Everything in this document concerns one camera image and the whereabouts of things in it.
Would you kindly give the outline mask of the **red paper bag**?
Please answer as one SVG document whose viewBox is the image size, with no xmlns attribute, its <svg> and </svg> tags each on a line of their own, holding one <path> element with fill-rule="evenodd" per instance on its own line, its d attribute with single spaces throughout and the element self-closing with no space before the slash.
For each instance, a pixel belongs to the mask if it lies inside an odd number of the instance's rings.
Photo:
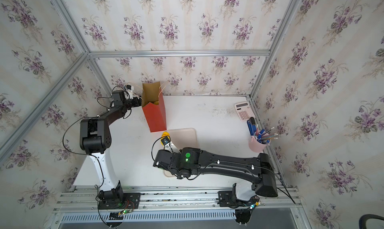
<svg viewBox="0 0 384 229">
<path fill-rule="evenodd" d="M 142 86 L 142 110 L 150 132 L 165 131 L 167 118 L 161 83 L 143 83 Z M 159 105 L 154 105 L 155 101 L 159 101 Z"/>
</svg>

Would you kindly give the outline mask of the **yellow striped bread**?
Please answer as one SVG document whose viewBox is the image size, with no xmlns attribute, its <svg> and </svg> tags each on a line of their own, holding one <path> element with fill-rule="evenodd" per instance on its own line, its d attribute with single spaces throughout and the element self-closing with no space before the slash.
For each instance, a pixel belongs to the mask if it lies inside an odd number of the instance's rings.
<svg viewBox="0 0 384 229">
<path fill-rule="evenodd" d="M 167 131 L 163 132 L 162 134 L 162 140 L 164 139 L 166 140 L 166 142 L 171 141 L 170 134 Z"/>
</svg>

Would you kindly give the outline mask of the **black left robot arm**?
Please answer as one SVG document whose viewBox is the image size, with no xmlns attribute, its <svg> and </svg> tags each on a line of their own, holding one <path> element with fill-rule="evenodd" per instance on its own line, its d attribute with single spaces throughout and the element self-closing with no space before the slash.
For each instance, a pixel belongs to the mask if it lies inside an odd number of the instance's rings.
<svg viewBox="0 0 384 229">
<path fill-rule="evenodd" d="M 132 108 L 141 106 L 141 98 L 134 94 L 133 89 L 123 89 L 112 92 L 112 103 L 104 113 L 96 117 L 87 117 L 80 123 L 80 147 L 91 157 L 99 177 L 97 186 L 101 198 L 116 196 L 121 192 L 109 148 L 112 145 L 110 125 L 119 119 L 127 118 Z"/>
</svg>

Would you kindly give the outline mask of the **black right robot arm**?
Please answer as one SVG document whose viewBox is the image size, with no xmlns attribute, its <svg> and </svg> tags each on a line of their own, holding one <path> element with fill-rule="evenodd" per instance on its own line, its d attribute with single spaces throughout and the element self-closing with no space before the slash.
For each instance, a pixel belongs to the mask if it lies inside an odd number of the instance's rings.
<svg viewBox="0 0 384 229">
<path fill-rule="evenodd" d="M 250 182 L 251 190 L 257 196 L 278 197 L 276 175 L 270 157 L 265 153 L 239 158 L 185 147 L 180 153 L 159 150 L 153 161 L 153 167 L 168 171 L 178 180 L 205 174 L 232 177 Z"/>
</svg>

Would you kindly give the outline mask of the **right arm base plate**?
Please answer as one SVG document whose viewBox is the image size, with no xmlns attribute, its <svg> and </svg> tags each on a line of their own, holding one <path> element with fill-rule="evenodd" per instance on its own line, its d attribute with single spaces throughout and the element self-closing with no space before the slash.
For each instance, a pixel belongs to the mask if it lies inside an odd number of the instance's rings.
<svg viewBox="0 0 384 229">
<path fill-rule="evenodd" d="M 260 198 L 258 196 L 251 197 L 249 200 L 241 200 L 236 197 L 232 191 L 219 191 L 218 192 L 218 205 L 220 207 L 227 207 L 236 209 L 240 207 L 254 208 L 259 205 Z"/>
</svg>

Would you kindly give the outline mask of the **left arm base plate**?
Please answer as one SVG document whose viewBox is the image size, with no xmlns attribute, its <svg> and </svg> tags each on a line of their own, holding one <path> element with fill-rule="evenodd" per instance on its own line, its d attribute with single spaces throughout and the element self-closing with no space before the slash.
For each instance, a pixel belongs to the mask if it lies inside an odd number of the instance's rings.
<svg viewBox="0 0 384 229">
<path fill-rule="evenodd" d="M 137 209 L 139 207 L 140 193 L 123 193 L 123 195 L 113 194 L 111 192 L 99 193 L 99 210 L 126 210 Z"/>
</svg>

